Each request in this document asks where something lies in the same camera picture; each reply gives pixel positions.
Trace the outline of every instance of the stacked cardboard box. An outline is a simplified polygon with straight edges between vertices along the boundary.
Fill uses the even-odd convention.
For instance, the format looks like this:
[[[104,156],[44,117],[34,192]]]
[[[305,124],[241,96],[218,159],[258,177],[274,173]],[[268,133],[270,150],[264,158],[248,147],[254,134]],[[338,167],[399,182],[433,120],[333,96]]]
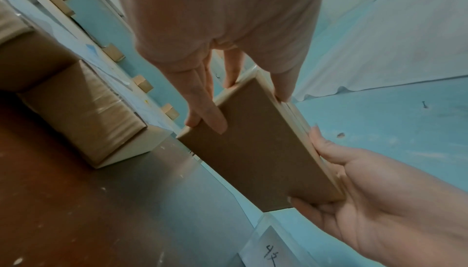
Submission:
[[[43,28],[0,0],[0,90],[18,93],[91,166],[151,151],[172,133],[145,122],[95,66]]]

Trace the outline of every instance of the hand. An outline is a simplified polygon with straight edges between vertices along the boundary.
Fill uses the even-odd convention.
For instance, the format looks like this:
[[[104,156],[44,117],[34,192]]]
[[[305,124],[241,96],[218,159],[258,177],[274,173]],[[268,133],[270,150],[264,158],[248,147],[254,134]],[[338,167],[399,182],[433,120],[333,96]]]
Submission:
[[[367,150],[310,139],[343,183],[346,200],[291,204],[317,227],[389,267],[468,265],[468,194]]]
[[[218,133],[227,122],[213,103],[212,49],[224,50],[232,86],[244,53],[271,73],[287,101],[308,52],[322,0],[120,0],[136,49],[187,100],[188,126],[202,118]]]

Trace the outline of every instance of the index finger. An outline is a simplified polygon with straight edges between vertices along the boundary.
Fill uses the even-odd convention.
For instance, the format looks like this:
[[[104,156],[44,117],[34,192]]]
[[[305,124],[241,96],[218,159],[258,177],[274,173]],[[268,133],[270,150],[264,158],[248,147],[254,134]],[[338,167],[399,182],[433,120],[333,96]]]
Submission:
[[[184,97],[189,107],[200,115],[215,132],[223,134],[228,128],[228,123],[204,87],[198,75],[198,72],[204,72],[203,63],[198,66],[200,67],[201,69],[182,72],[164,72],[164,75]]]

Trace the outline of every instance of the blue floor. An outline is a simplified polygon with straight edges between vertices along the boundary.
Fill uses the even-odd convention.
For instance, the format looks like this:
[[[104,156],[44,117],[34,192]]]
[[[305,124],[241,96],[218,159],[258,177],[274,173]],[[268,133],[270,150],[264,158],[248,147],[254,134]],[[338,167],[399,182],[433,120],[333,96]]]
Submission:
[[[297,107],[330,140],[395,158],[468,191],[468,78],[314,98]],[[339,133],[345,137],[337,138]],[[255,226],[260,210],[218,179]],[[323,267],[380,266],[322,233],[295,210],[273,215]]]

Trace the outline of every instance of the transparent plastic sheet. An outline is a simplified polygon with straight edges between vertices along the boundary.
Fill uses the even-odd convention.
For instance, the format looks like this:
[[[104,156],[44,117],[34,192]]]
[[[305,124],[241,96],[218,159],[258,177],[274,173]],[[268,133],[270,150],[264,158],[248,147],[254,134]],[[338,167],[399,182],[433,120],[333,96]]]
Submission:
[[[294,238],[284,230],[281,224],[271,215],[270,213],[264,213],[260,218],[260,221],[255,227],[253,234],[251,235],[249,241],[244,246],[244,248],[239,252],[239,256],[241,257],[242,261],[246,265],[246,267],[250,267],[249,261],[252,261],[252,252],[256,252],[258,248],[258,244],[261,242],[261,238],[263,234],[272,227],[280,239],[286,244],[289,250],[292,252],[293,256],[297,260],[297,265],[302,267],[320,267],[320,265],[311,257],[311,255],[305,251],[295,240]],[[268,245],[270,248],[265,248],[265,253],[274,254],[274,246]],[[292,265],[292,261],[288,267],[295,267],[296,265]]]

